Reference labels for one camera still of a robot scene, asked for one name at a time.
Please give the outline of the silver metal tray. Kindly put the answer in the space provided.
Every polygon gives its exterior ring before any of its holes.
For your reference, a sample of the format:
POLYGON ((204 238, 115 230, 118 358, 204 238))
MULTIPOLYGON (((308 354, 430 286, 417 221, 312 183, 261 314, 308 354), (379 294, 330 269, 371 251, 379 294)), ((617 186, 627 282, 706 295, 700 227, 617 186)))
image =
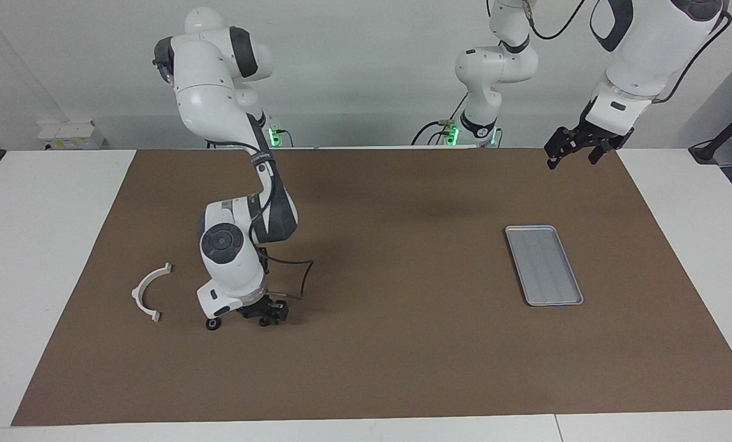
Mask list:
POLYGON ((504 233, 526 304, 551 307, 584 302, 554 226, 509 225, 504 233))

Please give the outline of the black stand with pole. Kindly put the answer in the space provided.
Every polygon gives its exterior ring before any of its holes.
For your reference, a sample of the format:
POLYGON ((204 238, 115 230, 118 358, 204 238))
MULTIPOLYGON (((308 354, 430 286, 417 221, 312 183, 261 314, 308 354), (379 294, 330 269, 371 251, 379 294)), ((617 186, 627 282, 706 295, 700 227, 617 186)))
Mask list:
POLYGON ((715 160, 715 153, 723 143, 726 143, 732 137, 732 121, 718 135, 705 142, 700 142, 690 146, 688 153, 693 159, 701 165, 718 165, 715 160))

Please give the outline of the brown table mat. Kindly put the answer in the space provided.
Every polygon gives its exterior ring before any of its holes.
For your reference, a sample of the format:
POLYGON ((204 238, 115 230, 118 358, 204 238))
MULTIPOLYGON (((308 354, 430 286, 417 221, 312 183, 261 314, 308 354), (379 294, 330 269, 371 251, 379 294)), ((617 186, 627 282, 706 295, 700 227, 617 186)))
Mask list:
POLYGON ((14 425, 732 409, 732 350, 623 163, 538 149, 288 150, 315 260, 287 322, 205 328, 204 207, 240 151, 136 154, 14 425), (552 225, 584 302, 532 307, 504 229, 552 225), (131 291, 166 262, 170 274, 131 291))

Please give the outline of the white cardboard box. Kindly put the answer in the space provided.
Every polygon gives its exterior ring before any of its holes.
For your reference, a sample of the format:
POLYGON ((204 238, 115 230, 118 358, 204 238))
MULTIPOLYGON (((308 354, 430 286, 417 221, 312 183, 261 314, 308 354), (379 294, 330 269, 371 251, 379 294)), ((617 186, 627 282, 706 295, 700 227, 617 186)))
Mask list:
POLYGON ((93 120, 38 120, 38 141, 49 149, 102 149, 107 140, 93 120))

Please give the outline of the white semicircular plastic bracket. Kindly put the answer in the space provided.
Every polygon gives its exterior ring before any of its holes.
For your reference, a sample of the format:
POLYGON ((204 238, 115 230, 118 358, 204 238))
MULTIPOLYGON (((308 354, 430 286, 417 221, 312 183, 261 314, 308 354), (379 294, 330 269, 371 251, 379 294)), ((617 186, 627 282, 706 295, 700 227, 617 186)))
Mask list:
POLYGON ((150 283, 152 283, 159 277, 170 274, 172 272, 172 269, 173 264, 170 262, 166 262, 164 266, 162 266, 162 268, 154 269, 150 273, 146 274, 139 281, 138 285, 131 291, 131 297, 132 299, 134 299, 136 306, 138 306, 139 310, 141 310, 144 314, 147 314, 150 319, 152 319, 152 322, 155 322, 155 324, 157 324, 161 319, 161 311, 148 308, 147 305, 144 304, 144 294, 150 283))

